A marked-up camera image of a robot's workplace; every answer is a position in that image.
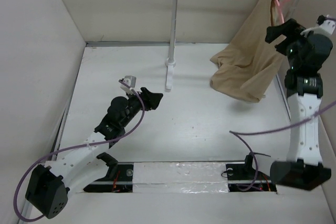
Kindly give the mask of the beige t shirt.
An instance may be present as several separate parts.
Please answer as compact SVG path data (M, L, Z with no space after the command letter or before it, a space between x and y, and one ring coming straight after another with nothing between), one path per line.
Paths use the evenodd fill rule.
M273 1L258 0L229 45L211 57L218 66L210 79L214 90L250 103L264 98L283 61L274 44L265 41L273 21Z

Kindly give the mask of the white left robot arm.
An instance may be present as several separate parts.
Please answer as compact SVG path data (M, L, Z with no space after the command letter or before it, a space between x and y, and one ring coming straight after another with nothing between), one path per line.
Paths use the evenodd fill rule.
M76 189L117 175L118 162L107 151L128 135L125 127L138 113L156 110L163 98L162 93L145 87L140 92L126 90L126 96L111 101L107 114L83 144L65 148L67 155L50 165L34 165L25 198L43 217L52 219L60 214Z

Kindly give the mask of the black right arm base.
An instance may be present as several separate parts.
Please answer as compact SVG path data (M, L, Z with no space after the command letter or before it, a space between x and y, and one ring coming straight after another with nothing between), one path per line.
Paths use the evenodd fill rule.
M227 179L230 193L277 192L276 185L270 180L270 177L260 171L252 186L247 190L255 177L253 162L254 158L248 154L243 161L229 162L225 165L221 176Z

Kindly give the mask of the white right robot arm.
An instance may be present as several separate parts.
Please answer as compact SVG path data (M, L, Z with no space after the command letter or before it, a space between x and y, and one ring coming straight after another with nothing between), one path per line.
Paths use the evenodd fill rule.
M329 57L333 43L335 19L320 15L315 26L305 28L294 19L268 27L265 41L275 45L288 59L285 75L287 103L290 111L290 145L285 161L274 161L270 178L276 185L311 191L331 178L319 150L318 112L323 96L319 70Z

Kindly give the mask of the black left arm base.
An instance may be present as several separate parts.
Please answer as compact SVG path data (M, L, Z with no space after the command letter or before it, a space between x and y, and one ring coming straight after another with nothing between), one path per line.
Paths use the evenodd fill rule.
M102 153L97 159L105 162L108 170L104 177L95 180L83 190L86 193L132 193L134 163L119 163L108 153Z

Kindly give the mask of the pink plastic hanger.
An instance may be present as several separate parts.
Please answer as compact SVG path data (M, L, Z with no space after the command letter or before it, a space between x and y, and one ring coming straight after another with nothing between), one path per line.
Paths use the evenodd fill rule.
M272 0L271 1L271 26L278 26L285 22L283 8L291 0Z

